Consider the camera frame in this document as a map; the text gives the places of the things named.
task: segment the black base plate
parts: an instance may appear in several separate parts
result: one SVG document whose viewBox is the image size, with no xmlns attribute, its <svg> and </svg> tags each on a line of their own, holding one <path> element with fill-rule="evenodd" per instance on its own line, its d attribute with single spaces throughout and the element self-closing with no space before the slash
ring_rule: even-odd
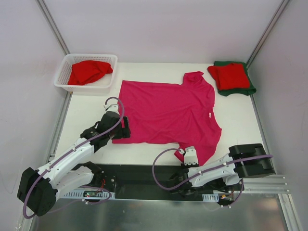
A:
<svg viewBox="0 0 308 231">
<path fill-rule="evenodd" d="M 115 176 L 115 198 L 137 200 L 169 200 L 169 201 L 202 201 L 202 194 L 213 193 L 213 188 L 204 186 L 202 193 L 180 195 L 161 189 L 153 179 L 152 166 L 149 165 L 100 165 L 104 173 L 110 172 Z M 182 170 L 181 166 L 155 166 L 155 175 L 162 185 L 176 172 Z M 241 186 L 234 185 L 228 190 L 239 190 Z"/>
</svg>

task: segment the red cloth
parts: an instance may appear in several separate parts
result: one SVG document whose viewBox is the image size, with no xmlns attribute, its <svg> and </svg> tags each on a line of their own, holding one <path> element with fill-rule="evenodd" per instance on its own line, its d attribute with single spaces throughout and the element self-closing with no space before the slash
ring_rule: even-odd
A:
<svg viewBox="0 0 308 231">
<path fill-rule="evenodd" d="M 71 77 L 68 85 L 85 85 L 93 83 L 105 74 L 112 73 L 112 68 L 109 63 L 86 60 L 77 64 L 73 64 Z"/>
<path fill-rule="evenodd" d="M 194 146 L 199 165 L 203 165 L 216 150 L 221 128 L 213 112 L 214 89 L 202 74 L 186 73 L 181 85 L 124 80 L 119 98 L 125 106 L 131 137 L 112 142 L 177 142 L 182 149 Z M 180 153 L 175 155 L 183 161 Z"/>
<path fill-rule="evenodd" d="M 242 64 L 209 66 L 207 70 L 216 81 L 219 90 L 250 87 L 249 79 Z"/>
</svg>

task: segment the red towel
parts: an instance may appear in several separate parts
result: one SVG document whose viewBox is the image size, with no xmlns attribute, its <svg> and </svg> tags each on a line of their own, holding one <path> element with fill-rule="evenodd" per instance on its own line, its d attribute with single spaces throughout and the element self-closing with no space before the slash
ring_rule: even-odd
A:
<svg viewBox="0 0 308 231">
<path fill-rule="evenodd" d="M 226 66 L 209 66 L 207 70 L 216 81 L 219 90 L 250 87 L 249 79 L 242 64 L 231 63 Z"/>
<path fill-rule="evenodd" d="M 105 74 L 112 73 L 109 63 L 86 60 L 72 66 L 72 74 L 68 85 L 85 85 L 101 79 Z"/>
</svg>

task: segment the white wall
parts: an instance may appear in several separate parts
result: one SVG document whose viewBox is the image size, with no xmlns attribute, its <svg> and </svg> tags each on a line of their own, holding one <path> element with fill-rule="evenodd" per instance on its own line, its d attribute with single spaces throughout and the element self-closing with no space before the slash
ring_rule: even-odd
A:
<svg viewBox="0 0 308 231">
<path fill-rule="evenodd" d="M 293 0 L 249 68 L 276 170 L 308 230 L 308 1 Z"/>
<path fill-rule="evenodd" d="M 71 53 L 247 61 L 281 0 L 46 0 Z"/>
<path fill-rule="evenodd" d="M 34 0 L 0 1 L 0 230 L 15 230 L 20 176 L 47 158 L 65 92 L 53 86 L 60 50 Z"/>
</svg>

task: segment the folded cloth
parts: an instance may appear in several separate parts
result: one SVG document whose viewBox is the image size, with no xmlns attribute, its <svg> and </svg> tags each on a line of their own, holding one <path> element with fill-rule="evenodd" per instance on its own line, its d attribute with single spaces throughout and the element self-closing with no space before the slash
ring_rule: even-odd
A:
<svg viewBox="0 0 308 231">
<path fill-rule="evenodd" d="M 231 63 L 226 66 L 209 66 L 207 70 L 216 81 L 219 90 L 250 87 L 242 64 Z"/>
<path fill-rule="evenodd" d="M 235 94 L 235 93 L 243 94 L 243 95 L 252 95 L 252 94 L 256 93 L 257 90 L 254 87 L 254 85 L 252 84 L 252 82 L 250 81 L 250 78 L 249 78 L 249 75 L 248 75 L 248 71 L 247 71 L 246 63 L 235 62 L 235 61 L 215 61 L 214 62 L 214 66 L 226 66 L 226 65 L 231 64 L 231 63 L 242 64 L 243 65 L 244 71 L 245 71 L 245 73 L 247 75 L 247 78 L 249 80 L 249 83 L 250 83 L 250 87 L 248 87 L 246 89 L 242 89 L 242 88 L 234 88 L 234 89 L 230 89 L 230 90 L 219 90 L 218 89 L 218 93 L 220 95 L 223 95 L 223 96 L 228 96 L 230 94 Z"/>
<path fill-rule="evenodd" d="M 71 77 L 68 85 L 85 85 L 93 83 L 101 79 L 105 74 L 112 73 L 109 63 L 85 60 L 77 64 L 73 64 Z"/>
</svg>

